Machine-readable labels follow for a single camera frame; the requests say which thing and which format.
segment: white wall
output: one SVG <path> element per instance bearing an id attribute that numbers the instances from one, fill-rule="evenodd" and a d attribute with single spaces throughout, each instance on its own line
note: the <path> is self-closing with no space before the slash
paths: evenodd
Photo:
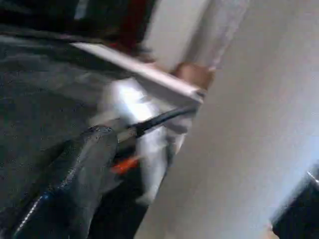
<path id="1" fill-rule="evenodd" d="M 162 66 L 183 60 L 209 0 L 159 0 L 145 44 Z"/>
<path id="2" fill-rule="evenodd" d="M 319 157 L 319 1 L 252 0 L 136 239 L 259 239 Z"/>

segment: black object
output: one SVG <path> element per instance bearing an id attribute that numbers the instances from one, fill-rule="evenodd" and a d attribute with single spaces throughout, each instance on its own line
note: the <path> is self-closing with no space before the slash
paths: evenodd
<path id="1" fill-rule="evenodd" d="M 285 208 L 274 223 L 274 233 L 280 239 L 319 238 L 319 188 L 309 182 Z"/>
<path id="2" fill-rule="evenodd" d="M 10 185 L 15 174 L 25 182 L 1 191 L 0 223 L 6 238 L 85 239 L 108 178 L 117 149 L 116 133 L 104 126 L 93 127 L 78 138 L 58 146 L 52 162 L 28 177 L 28 164 L 6 167 L 12 170 L 2 179 Z"/>
<path id="3" fill-rule="evenodd" d="M 2 30 L 6 34 L 90 41 L 74 37 L 78 35 L 136 45 L 144 38 L 155 3 L 156 0 L 2 0 L 0 23 L 19 27 Z"/>
<path id="4" fill-rule="evenodd" d="M 156 127 L 160 124 L 163 124 L 170 119 L 173 119 L 178 116 L 184 116 L 188 114 L 195 114 L 198 110 L 197 106 L 186 106 L 186 107 L 181 107 L 178 109 L 174 109 L 165 113 L 160 114 L 159 116 L 156 116 L 154 118 L 151 118 L 147 121 L 138 123 L 134 125 L 136 129 L 136 134 L 137 136 L 142 136 L 145 134 L 145 132 L 153 127 Z"/>

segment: black cable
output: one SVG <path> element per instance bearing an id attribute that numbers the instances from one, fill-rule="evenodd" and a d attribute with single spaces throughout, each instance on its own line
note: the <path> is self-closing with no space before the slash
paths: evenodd
<path id="1" fill-rule="evenodd" d="M 194 114 L 197 112 L 198 107 L 197 106 L 187 106 L 182 107 L 178 109 L 174 109 L 168 112 L 165 112 L 163 114 L 160 114 L 159 116 L 156 116 L 152 119 L 146 120 L 144 122 L 138 123 L 134 125 L 136 128 L 137 136 L 142 136 L 146 130 L 151 129 L 157 125 L 160 125 L 172 118 L 175 118 L 177 116 L 182 115 L 188 115 L 188 114 Z"/>

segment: wire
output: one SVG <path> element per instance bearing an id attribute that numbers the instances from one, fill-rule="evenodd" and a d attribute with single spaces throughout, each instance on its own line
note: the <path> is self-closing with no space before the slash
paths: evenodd
<path id="1" fill-rule="evenodd" d="M 158 126 L 172 118 L 182 115 L 194 114 L 198 110 L 198 106 L 187 106 L 179 109 L 174 109 L 172 111 L 165 112 L 156 116 L 152 119 L 146 120 L 144 122 L 138 123 L 135 126 L 137 136 L 142 136 L 146 130 L 151 129 L 155 126 Z"/>

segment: red object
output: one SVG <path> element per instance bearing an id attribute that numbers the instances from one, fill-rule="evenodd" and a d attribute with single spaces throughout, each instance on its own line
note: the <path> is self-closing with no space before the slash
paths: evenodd
<path id="1" fill-rule="evenodd" d="M 118 174 L 124 174 L 128 172 L 131 168 L 134 168 L 138 165 L 139 159 L 137 156 L 130 157 L 124 161 L 118 163 L 112 168 L 112 171 Z"/>
<path id="2" fill-rule="evenodd" d="M 129 50 L 132 50 L 137 43 L 136 38 L 146 14 L 147 4 L 147 0 L 131 0 L 129 3 L 128 14 L 120 29 L 119 41 L 122 46 Z"/>

